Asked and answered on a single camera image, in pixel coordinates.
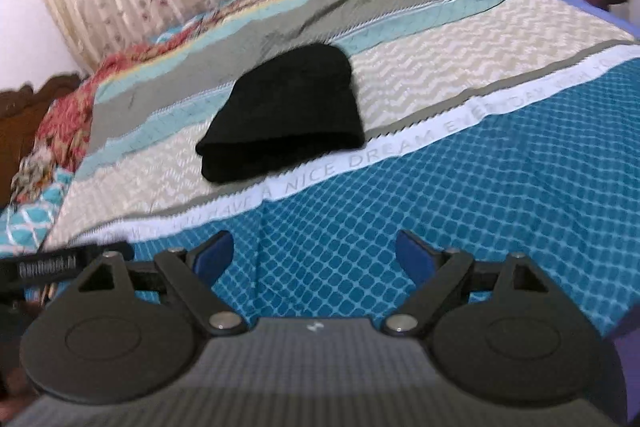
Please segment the black pants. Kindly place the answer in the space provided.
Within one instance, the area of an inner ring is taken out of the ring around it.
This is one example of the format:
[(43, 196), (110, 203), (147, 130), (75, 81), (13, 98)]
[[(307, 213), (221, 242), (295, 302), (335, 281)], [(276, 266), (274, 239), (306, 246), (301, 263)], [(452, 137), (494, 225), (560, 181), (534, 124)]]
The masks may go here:
[(316, 42), (236, 80), (195, 153), (203, 178), (226, 184), (363, 144), (352, 65), (337, 46)]

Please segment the teal white lattice quilt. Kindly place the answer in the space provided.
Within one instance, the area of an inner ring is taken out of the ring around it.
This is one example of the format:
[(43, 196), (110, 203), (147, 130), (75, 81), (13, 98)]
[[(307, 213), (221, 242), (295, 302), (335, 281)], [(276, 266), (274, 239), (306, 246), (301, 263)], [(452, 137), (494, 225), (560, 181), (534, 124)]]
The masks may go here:
[(51, 231), (73, 173), (62, 168), (54, 170), (53, 182), (38, 196), (35, 202), (9, 206), (1, 213), (1, 257), (35, 254)]

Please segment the wooden headboard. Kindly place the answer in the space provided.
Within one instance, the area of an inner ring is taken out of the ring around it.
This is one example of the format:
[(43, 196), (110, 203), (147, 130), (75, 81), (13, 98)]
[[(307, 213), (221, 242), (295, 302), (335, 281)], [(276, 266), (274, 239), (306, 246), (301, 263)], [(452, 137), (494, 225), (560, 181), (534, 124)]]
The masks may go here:
[(75, 72), (51, 77), (38, 91), (25, 83), (20, 89), (1, 92), (1, 208), (9, 204), (11, 181), (32, 150), (42, 118), (57, 98), (71, 94), (80, 83)]

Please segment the patterned teal bedsheet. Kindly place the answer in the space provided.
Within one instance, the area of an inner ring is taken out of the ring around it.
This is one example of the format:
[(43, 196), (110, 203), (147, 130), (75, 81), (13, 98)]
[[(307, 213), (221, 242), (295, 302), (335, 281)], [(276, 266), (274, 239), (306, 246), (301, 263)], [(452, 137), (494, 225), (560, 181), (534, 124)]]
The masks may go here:
[[(286, 51), (352, 65), (358, 150), (213, 184), (195, 145), (236, 80)], [(601, 331), (639, 301), (639, 38), (562, 0), (267, 0), (103, 81), (47, 248), (140, 260), (219, 232), (244, 317), (382, 317), (409, 230), (538, 262)]]

